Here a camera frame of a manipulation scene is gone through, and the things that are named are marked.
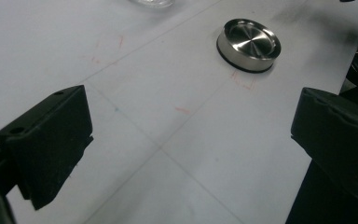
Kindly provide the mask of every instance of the white table surface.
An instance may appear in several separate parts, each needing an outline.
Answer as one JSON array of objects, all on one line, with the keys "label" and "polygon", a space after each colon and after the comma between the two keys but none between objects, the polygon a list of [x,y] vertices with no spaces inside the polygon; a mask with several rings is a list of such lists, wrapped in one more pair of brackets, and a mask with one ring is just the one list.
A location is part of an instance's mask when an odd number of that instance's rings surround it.
[{"label": "white table surface", "polygon": [[[264,74],[215,41],[236,18],[282,43]],[[86,86],[94,142],[18,223],[284,223],[310,158],[290,138],[303,87],[338,93],[358,46],[358,0],[0,0],[0,129],[51,93]]]}]

